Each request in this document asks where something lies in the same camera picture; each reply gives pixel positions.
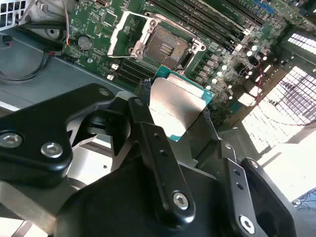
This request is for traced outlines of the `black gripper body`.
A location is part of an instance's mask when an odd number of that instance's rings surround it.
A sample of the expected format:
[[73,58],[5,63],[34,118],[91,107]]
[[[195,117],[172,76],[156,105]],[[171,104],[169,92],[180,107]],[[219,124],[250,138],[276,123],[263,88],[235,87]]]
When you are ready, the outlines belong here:
[[57,217],[58,237],[235,236],[221,180],[156,158],[136,159],[73,194]]

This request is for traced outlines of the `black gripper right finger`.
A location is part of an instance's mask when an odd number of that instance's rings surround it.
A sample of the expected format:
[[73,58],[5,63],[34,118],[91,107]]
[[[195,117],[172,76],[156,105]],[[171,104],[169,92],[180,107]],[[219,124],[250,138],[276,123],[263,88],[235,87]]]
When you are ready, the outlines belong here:
[[294,237],[295,208],[255,160],[237,161],[234,148],[221,139],[205,108],[195,120],[197,169],[213,177],[196,184],[209,193],[195,197],[197,212],[210,218],[199,229],[217,237]]

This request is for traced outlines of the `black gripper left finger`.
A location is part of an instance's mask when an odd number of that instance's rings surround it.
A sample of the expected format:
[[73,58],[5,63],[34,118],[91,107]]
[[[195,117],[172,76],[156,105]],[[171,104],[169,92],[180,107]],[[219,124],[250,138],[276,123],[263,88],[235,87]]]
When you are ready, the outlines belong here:
[[0,178],[53,186],[66,176],[75,146],[97,133],[112,138],[115,171],[136,159],[153,167],[156,158],[175,158],[145,102],[91,83],[1,118]]

